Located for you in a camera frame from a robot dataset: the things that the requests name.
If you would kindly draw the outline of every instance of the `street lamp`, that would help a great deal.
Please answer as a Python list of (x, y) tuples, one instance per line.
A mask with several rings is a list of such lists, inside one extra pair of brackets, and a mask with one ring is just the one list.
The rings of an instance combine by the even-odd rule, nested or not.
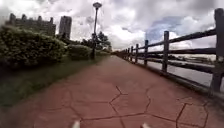
[(96, 48), (96, 42), (97, 42), (97, 35), (96, 35), (96, 22), (97, 22), (97, 14), (100, 7), (102, 7), (102, 4), (99, 2), (96, 2), (93, 4), (93, 7), (96, 9), (96, 15), (95, 15), (95, 24), (94, 24), (94, 31), (93, 31), (93, 48), (91, 52), (91, 59), (95, 59), (95, 48)]

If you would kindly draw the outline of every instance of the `cloud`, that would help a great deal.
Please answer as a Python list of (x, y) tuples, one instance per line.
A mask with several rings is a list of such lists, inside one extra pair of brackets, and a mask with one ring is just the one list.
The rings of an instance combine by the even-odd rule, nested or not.
[[(93, 32), (96, 0), (0, 0), (0, 24), (13, 12), (17, 17), (44, 20), (54, 17), (59, 25), (60, 17), (71, 16), (74, 40), (90, 38)], [(161, 39), (164, 30), (182, 36), (214, 27), (213, 10), (224, 7), (223, 0), (99, 0), (97, 31), (103, 31), (114, 49), (127, 48), (136, 43), (144, 44), (145, 35), (151, 41)], [(192, 47), (214, 46), (214, 38), (193, 41)]]

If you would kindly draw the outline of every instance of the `water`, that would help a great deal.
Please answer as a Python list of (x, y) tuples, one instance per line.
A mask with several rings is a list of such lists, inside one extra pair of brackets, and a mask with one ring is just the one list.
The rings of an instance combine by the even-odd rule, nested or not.
[[(138, 63), (143, 64), (144, 61), (138, 60)], [(212, 65), (206, 65), (206, 64), (199, 64), (199, 65), (213, 67)], [(159, 70), (162, 69), (162, 64), (160, 63), (148, 62), (148, 66), (159, 69)], [(212, 80), (212, 74), (199, 72), (199, 71), (195, 71), (191, 69), (179, 68), (179, 67), (168, 65), (167, 71), (171, 74), (175, 74), (175, 75), (187, 78), (189, 80), (196, 81), (207, 87), (210, 86), (210, 83)], [(224, 79), (222, 79), (221, 92), (224, 92)]]

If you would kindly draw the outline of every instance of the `bush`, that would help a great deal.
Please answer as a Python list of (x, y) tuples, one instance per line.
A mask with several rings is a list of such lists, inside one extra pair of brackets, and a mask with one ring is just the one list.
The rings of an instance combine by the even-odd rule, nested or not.
[(0, 61), (10, 67), (32, 67), (60, 61), (64, 43), (39, 33), (3, 26), (0, 29)]
[(68, 45), (68, 56), (72, 60), (89, 59), (91, 49), (84, 45)]
[(106, 55), (109, 55), (109, 53), (100, 51), (100, 50), (96, 50), (96, 56), (106, 56)]

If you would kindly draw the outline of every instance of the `walkway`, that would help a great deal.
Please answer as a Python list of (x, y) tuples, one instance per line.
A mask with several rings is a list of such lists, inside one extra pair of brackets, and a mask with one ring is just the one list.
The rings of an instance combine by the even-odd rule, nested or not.
[(206, 98), (118, 57), (61, 80), (15, 106), (2, 128), (223, 128)]

